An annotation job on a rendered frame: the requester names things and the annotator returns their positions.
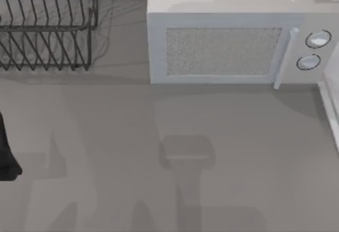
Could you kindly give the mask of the small microwave knob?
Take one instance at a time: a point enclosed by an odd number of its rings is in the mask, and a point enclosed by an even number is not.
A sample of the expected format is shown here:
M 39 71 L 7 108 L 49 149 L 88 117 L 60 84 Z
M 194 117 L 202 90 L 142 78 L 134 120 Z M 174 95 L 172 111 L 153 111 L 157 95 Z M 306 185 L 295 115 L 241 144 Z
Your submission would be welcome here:
M 297 60 L 297 68 L 299 70 L 312 70 L 319 66 L 321 63 L 321 58 L 319 55 L 311 54 L 304 57 L 300 57 Z

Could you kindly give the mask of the pale microwave oven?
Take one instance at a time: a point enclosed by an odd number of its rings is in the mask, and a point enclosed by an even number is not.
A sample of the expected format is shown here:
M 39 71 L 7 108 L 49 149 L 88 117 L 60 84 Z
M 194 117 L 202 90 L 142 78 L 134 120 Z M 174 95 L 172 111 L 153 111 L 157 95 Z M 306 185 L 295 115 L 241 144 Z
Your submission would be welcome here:
M 292 13 L 303 17 L 299 35 L 293 47 L 282 84 L 316 84 L 339 57 L 339 0 L 147 0 L 148 13 Z M 324 47 L 306 46 L 306 37 L 313 32 L 327 30 L 331 41 Z M 300 57 L 316 54 L 319 66 L 312 70 L 299 70 Z

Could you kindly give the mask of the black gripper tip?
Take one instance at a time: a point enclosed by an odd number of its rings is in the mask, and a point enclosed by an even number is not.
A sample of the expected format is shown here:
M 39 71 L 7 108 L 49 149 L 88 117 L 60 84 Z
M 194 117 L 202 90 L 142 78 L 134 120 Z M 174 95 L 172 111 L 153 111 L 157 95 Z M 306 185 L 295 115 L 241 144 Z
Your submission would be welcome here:
M 0 112 L 0 182 L 15 181 L 22 172 L 22 167 L 9 146 L 3 115 Z

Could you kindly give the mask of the microwave door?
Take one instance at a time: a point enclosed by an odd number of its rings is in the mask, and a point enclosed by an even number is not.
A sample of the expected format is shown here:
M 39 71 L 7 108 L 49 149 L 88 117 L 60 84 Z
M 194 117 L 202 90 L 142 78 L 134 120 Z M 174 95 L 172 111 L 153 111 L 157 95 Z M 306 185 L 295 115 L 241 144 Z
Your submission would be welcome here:
M 271 84 L 303 17 L 292 13 L 148 13 L 153 84 Z

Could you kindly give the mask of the large microwave knob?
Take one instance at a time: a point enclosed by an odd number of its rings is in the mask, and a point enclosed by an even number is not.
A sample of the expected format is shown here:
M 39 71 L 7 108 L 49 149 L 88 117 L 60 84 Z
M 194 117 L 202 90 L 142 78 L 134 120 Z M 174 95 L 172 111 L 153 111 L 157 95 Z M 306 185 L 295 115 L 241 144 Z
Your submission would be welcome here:
M 326 46 L 332 39 L 332 35 L 327 30 L 310 33 L 306 39 L 305 44 L 312 49 L 318 49 Z

